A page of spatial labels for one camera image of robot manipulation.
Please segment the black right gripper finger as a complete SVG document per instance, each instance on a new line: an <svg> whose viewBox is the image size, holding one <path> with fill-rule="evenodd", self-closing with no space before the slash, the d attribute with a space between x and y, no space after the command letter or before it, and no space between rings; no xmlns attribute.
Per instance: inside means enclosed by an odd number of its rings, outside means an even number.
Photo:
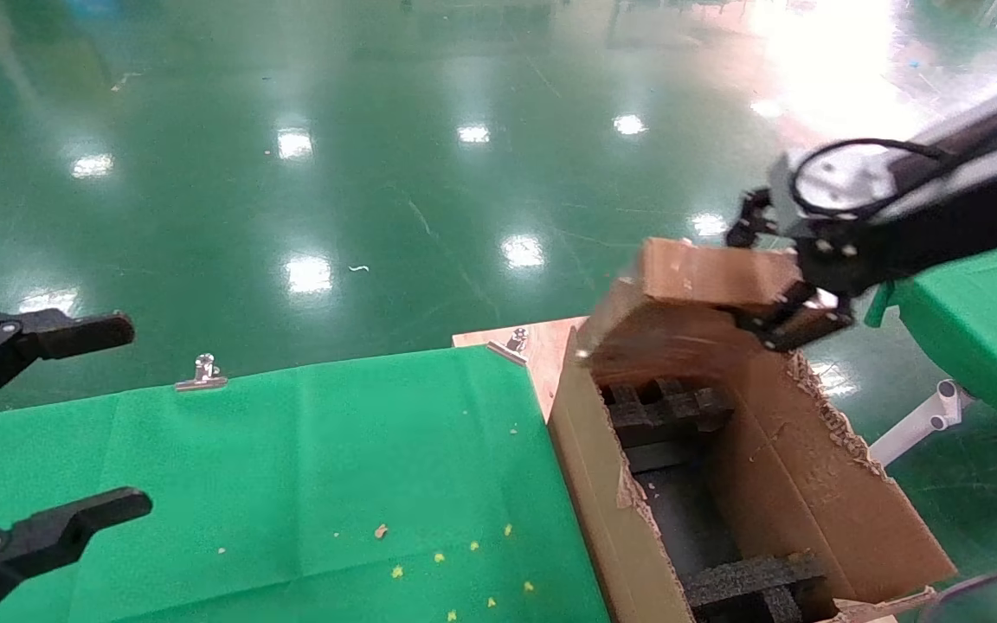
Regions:
<svg viewBox="0 0 997 623"><path fill-rule="evenodd" d="M765 350L798 350L854 323L853 299L832 294L806 281L795 281L758 309L733 309L737 328L750 332Z"/></svg>
<svg viewBox="0 0 997 623"><path fill-rule="evenodd" d="M753 249L758 247L761 238L781 238L778 223L768 217L771 206L771 189L758 188L745 193L735 223L725 230L725 245Z"/></svg>

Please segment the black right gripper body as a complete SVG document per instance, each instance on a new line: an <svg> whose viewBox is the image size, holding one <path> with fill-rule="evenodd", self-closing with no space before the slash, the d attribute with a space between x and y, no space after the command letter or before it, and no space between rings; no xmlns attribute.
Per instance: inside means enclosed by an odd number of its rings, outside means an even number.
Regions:
<svg viewBox="0 0 997 623"><path fill-rule="evenodd" d="M839 297L858 297L883 283L997 249L997 181L894 221L828 236L824 253L812 238L798 240L798 265L808 284Z"/></svg>

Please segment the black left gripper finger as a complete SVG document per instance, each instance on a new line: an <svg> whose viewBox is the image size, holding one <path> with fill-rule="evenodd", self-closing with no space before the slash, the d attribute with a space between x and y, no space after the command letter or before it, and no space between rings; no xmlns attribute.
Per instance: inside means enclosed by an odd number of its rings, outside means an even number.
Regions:
<svg viewBox="0 0 997 623"><path fill-rule="evenodd" d="M0 389L36 360L113 350L133 343L135 336L130 317L122 312L80 318L56 308L0 312Z"/></svg>
<svg viewBox="0 0 997 623"><path fill-rule="evenodd" d="M0 603L33 577L77 563L96 533L152 511L153 500L145 492L122 486L0 529Z"/></svg>

